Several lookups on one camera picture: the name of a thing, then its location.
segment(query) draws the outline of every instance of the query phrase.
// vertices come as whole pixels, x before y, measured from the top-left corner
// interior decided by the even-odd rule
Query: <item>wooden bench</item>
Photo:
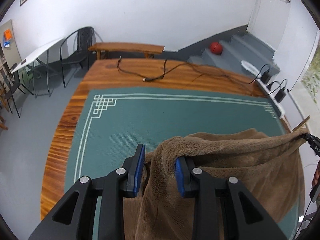
[[[144,54],[145,58],[151,58],[154,54],[161,54],[164,46],[143,44],[143,43],[128,43],[128,42],[98,42],[91,47],[90,51],[97,52],[97,59],[101,59],[101,51],[126,51],[126,52],[140,52]]]

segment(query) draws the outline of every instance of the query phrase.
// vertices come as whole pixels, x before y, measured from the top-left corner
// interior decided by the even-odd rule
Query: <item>white table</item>
[[[31,52],[24,60],[22,60],[12,71],[11,73],[18,71],[21,68],[26,67],[27,65],[33,63],[33,68],[32,68],[32,77],[33,77],[33,71],[34,71],[34,61],[36,60],[37,62],[40,63],[40,65],[46,66],[47,68],[47,86],[48,86],[48,94],[49,96],[51,96],[50,94],[50,90],[49,90],[49,80],[48,80],[48,72],[49,72],[49,49],[54,46],[55,44],[57,44],[59,41],[62,41],[64,39],[64,37],[60,37],[54,41],[50,41],[44,45],[42,45],[41,47],[37,48],[36,50],[34,50],[33,52]],[[47,52],[47,62],[46,64],[43,64],[38,57],[40,55],[42,55],[43,53]],[[35,83],[34,83],[34,79],[33,79],[33,89],[35,90]]]

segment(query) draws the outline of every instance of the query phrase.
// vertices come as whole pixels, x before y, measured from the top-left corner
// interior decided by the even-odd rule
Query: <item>green table mat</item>
[[[267,98],[145,87],[91,90],[74,133],[65,191],[81,176],[102,177],[121,167],[138,143],[153,151],[173,136],[249,128],[268,136],[285,133]],[[279,223],[288,238],[297,213],[296,205]]]

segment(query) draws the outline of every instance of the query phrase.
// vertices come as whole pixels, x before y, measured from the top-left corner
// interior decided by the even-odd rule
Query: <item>human hand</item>
[[[311,183],[313,187],[318,184],[319,177],[320,177],[320,161],[318,162],[318,166],[317,166],[315,175],[313,176],[313,181]]]

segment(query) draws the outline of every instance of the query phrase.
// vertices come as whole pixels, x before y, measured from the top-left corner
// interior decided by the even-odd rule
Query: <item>power adapter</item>
[[[262,74],[261,78],[260,78],[261,82],[262,82],[263,84],[265,84],[265,85],[268,84],[268,82],[269,82],[270,79],[271,79],[271,76],[270,76],[269,72],[270,72],[270,70],[265,71],[265,72]]]
[[[278,91],[278,93],[276,94],[276,96],[275,96],[275,100],[276,100],[278,103],[280,103],[280,102],[284,99],[284,97],[286,96],[286,93],[284,92],[284,90],[285,90],[285,87],[284,87],[284,88],[281,88],[281,89]]]

